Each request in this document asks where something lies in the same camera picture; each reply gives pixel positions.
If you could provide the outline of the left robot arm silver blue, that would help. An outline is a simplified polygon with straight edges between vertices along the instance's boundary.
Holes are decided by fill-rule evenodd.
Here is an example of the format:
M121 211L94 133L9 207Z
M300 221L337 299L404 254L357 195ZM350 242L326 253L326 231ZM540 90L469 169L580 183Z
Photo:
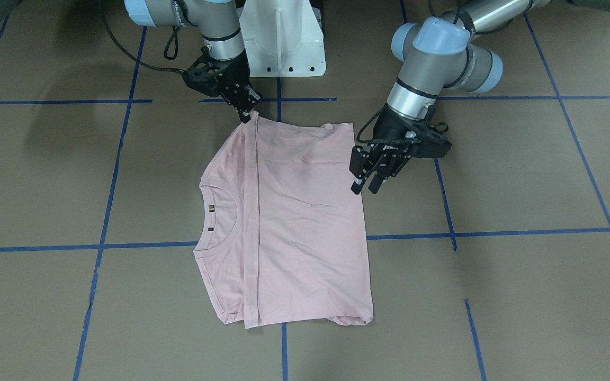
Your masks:
M412 158L445 157L451 149L448 124L433 123L438 95L444 89L488 92L499 84L504 71L498 54L472 41L545 5L545 1L460 1L421 24L399 27L391 50L402 67L387 101L370 118L371 138L356 136L349 160L351 192L358 195L367 186L377 193Z

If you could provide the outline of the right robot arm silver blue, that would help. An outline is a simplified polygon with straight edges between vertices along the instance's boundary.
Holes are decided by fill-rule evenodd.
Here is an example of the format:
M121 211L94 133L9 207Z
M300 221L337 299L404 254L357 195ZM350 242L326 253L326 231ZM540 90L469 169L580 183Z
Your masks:
M170 27L170 41L177 42L182 29L198 28L201 55L189 68L155 67L121 48L141 67L180 75L185 85L208 97L221 97L237 111L240 122L251 113L262 96L251 84L251 69L241 33L238 9L233 1L126 1L131 20L140 26Z

